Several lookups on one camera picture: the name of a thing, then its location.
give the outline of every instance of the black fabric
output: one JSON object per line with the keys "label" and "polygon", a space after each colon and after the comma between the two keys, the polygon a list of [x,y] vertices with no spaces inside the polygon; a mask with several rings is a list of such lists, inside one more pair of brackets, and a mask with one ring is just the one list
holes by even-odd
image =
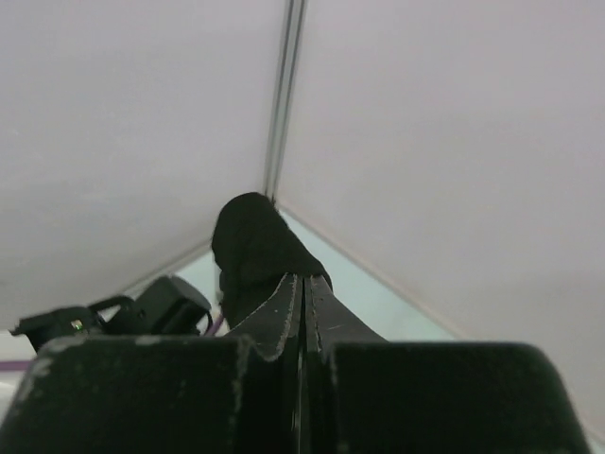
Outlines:
{"label": "black fabric", "polygon": [[327,271],[289,229],[271,201],[256,192],[238,196],[221,210],[212,239],[221,269],[222,310],[236,326],[273,293],[285,273],[323,276]]}

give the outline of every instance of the white surface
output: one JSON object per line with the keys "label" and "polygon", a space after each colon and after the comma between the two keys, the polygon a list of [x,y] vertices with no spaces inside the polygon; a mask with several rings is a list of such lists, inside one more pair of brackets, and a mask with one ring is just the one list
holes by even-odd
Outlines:
{"label": "white surface", "polygon": [[132,284],[261,189],[283,14],[0,4],[0,326]]}
{"label": "white surface", "polygon": [[605,3],[309,2],[282,205],[605,437]]}

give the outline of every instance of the purple cable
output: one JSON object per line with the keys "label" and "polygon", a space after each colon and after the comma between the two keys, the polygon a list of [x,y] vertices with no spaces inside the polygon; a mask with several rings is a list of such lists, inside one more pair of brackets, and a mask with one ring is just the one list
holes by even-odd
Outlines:
{"label": "purple cable", "polygon": [[0,372],[23,372],[31,361],[0,361]]}
{"label": "purple cable", "polygon": [[212,325],[208,328],[208,330],[204,334],[204,337],[206,337],[206,338],[213,337],[216,334],[216,331],[218,331],[220,329],[220,326],[223,325],[224,320],[225,320],[225,317],[223,317],[223,314],[221,312],[218,315],[218,317],[216,317],[216,321],[214,323],[212,323]]}

